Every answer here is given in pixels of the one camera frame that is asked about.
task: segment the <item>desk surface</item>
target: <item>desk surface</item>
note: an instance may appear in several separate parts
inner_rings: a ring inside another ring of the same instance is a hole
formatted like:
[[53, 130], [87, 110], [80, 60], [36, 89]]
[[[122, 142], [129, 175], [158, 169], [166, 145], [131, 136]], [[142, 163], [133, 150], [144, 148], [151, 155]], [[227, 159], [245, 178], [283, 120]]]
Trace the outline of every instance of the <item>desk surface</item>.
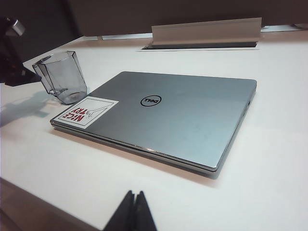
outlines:
[[137, 52], [151, 39], [75, 40], [89, 91], [121, 71], [252, 78], [257, 92], [211, 180], [53, 130], [67, 106], [41, 83], [1, 85], [1, 177], [102, 229], [143, 190], [160, 231], [308, 229], [308, 31], [263, 33], [259, 50]]

